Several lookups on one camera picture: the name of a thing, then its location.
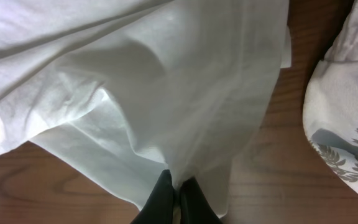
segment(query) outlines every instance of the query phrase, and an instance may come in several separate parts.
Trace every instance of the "white cloth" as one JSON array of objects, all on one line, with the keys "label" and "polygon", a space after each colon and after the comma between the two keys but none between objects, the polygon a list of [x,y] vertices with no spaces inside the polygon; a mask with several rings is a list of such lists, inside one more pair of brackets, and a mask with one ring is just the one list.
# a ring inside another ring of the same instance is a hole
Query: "white cloth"
[{"label": "white cloth", "polygon": [[288,54],[287,10],[288,0],[0,0],[0,154],[30,140],[138,208],[163,169],[176,187],[196,175],[224,215],[231,157]]},{"label": "white cloth", "polygon": [[320,156],[358,193],[358,1],[311,77],[303,124]]}]

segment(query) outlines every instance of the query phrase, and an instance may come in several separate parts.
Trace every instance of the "crumpled cloth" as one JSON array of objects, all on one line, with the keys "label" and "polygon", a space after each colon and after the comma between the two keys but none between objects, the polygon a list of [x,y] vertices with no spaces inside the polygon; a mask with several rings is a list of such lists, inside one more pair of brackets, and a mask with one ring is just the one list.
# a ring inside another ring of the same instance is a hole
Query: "crumpled cloth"
[{"label": "crumpled cloth", "polygon": [[0,154],[32,141],[139,209],[162,170],[175,187],[195,175],[222,216],[231,158],[290,52],[287,11],[288,0],[0,0]]},{"label": "crumpled cloth", "polygon": [[303,125],[327,165],[358,193],[358,0],[311,77]]}]

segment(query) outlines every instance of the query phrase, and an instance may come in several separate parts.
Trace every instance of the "white object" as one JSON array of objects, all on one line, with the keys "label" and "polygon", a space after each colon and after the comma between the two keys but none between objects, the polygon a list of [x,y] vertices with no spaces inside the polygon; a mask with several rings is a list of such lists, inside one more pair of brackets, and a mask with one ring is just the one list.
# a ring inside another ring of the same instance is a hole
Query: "white object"
[{"label": "white object", "polygon": [[138,208],[162,170],[176,187],[195,175],[222,216],[231,158],[288,57],[287,11],[288,0],[0,0],[0,154],[30,140]]},{"label": "white object", "polygon": [[303,124],[320,156],[358,193],[358,0],[311,77]]}]

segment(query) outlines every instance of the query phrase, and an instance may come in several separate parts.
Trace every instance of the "wooden table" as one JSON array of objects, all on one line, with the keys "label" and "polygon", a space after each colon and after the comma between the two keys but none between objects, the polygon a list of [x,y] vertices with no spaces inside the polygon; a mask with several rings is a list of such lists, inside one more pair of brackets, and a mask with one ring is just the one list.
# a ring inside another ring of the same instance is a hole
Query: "wooden table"
[{"label": "wooden table", "polygon": [[[283,69],[251,149],[235,159],[224,223],[358,223],[358,195],[309,146],[308,79],[351,9],[348,0],[292,0],[293,66]],[[129,223],[135,206],[26,143],[0,156],[0,224]]]}]

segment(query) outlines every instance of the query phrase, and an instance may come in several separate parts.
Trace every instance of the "leaf-patterned fabric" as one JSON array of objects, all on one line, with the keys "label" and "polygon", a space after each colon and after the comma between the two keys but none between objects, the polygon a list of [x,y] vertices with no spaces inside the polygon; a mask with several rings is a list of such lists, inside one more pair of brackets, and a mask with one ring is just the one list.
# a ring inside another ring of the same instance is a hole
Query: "leaf-patterned fabric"
[{"label": "leaf-patterned fabric", "polygon": [[358,193],[358,1],[311,77],[303,124],[311,145]]}]

